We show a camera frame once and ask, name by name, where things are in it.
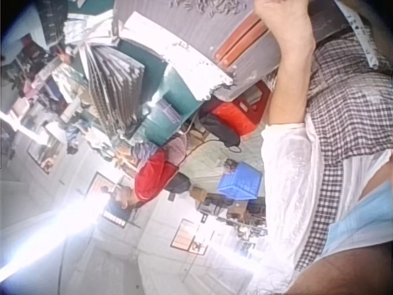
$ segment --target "stack of paper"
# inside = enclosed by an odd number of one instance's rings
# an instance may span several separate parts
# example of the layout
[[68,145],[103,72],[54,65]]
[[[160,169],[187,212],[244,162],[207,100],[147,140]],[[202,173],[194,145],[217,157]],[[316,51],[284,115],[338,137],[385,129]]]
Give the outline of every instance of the stack of paper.
[[112,47],[80,48],[89,92],[107,134],[125,133],[138,119],[144,66]]
[[113,25],[113,9],[99,15],[68,14],[64,23],[65,44],[81,45],[85,42],[116,46],[118,29]]

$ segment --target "cable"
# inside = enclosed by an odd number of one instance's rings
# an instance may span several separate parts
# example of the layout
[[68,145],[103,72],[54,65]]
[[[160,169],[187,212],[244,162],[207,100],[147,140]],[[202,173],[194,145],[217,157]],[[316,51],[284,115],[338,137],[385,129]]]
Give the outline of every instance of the cable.
[[57,281],[57,295],[60,295],[61,275],[63,274],[63,264],[64,264],[64,257],[65,257],[65,254],[66,254],[67,243],[68,243],[68,238],[66,238],[66,240],[64,241],[63,251],[61,253],[59,277],[58,277],[58,281]]
[[[202,145],[204,145],[204,144],[206,144],[206,143],[210,143],[210,142],[212,142],[212,141],[218,141],[219,143],[224,143],[223,141],[221,141],[221,140],[207,140],[207,141],[204,141],[204,142],[202,142],[202,143],[200,143],[199,145],[197,145],[195,148],[193,148],[185,157],[184,157],[184,159],[180,162],[180,164],[179,164],[179,167],[184,163],[184,161],[193,153],[193,152],[195,152],[198,148],[200,148]],[[232,151],[231,149],[230,149],[230,147],[228,148],[229,149],[229,151],[231,151],[231,152],[233,152],[233,153],[235,153],[235,154],[240,154],[241,152],[242,152],[242,149],[239,147],[239,146],[237,146],[237,148],[239,149],[238,151]]]

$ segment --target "fluorescent light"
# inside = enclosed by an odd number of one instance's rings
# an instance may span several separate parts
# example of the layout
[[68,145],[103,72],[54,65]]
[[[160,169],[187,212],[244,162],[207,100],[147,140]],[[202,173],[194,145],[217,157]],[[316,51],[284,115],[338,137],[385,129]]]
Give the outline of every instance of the fluorescent light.
[[42,135],[38,135],[37,133],[34,133],[31,130],[28,130],[25,126],[23,126],[19,120],[16,120],[14,118],[12,118],[10,115],[6,115],[3,112],[0,112],[0,118],[4,121],[6,121],[8,124],[11,125],[11,127],[15,130],[15,131],[21,131],[22,133],[24,133],[25,135],[27,135],[28,137],[30,137],[32,140],[36,141],[39,144],[42,145],[47,145],[47,137],[43,138]]
[[94,224],[108,201],[108,194],[92,195],[65,208],[52,224],[29,239],[13,259],[0,269],[0,282],[44,257],[68,235],[77,234]]

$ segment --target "person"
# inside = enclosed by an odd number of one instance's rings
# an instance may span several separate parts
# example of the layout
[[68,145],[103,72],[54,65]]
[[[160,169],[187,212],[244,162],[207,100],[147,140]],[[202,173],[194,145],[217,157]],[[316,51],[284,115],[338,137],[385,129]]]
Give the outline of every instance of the person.
[[142,205],[142,202],[139,202],[135,196],[134,190],[128,186],[120,186],[120,189],[115,192],[110,192],[107,186],[102,186],[101,192],[109,194],[111,198],[120,204],[122,209],[127,209],[128,207],[139,208]]
[[371,69],[350,29],[316,44],[308,3],[254,2],[281,50],[265,78],[268,239],[298,278],[289,294],[390,294],[391,66]]
[[178,172],[186,151],[186,135],[174,135],[163,147],[151,142],[138,143],[131,148],[119,146],[120,156],[139,160],[134,192],[130,199],[122,202],[127,202],[129,206],[141,206],[154,199],[163,189],[168,188],[175,193],[180,193],[180,187],[182,191],[188,190],[191,186],[188,177]]

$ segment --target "blue crate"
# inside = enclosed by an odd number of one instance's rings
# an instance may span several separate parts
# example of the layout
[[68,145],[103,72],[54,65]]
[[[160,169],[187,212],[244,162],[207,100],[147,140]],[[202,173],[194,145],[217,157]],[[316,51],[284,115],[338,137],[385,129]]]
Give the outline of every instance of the blue crate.
[[235,200],[253,200],[258,197],[262,172],[240,162],[236,170],[221,177],[217,190]]

